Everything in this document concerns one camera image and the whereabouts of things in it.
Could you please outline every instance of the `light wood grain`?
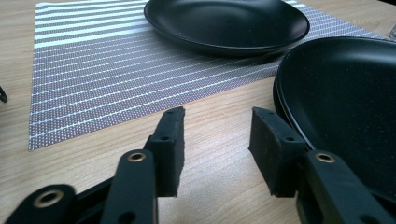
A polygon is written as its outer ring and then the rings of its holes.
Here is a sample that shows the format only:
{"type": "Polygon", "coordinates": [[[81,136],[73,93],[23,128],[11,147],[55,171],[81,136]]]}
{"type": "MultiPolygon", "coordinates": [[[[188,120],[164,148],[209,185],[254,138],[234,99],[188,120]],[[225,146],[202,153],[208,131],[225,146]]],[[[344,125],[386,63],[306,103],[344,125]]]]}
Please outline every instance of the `light wood grain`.
{"type": "MultiPolygon", "coordinates": [[[[28,194],[49,184],[81,192],[115,172],[120,156],[141,148],[160,113],[28,152],[37,0],[0,6],[0,222],[28,194]]],[[[396,7],[375,0],[304,0],[340,19],[387,35],[396,7]]],[[[248,152],[251,107],[274,109],[267,78],[183,105],[186,162],[177,199],[160,199],[161,223],[297,223],[294,199],[271,197],[248,152]]]]}

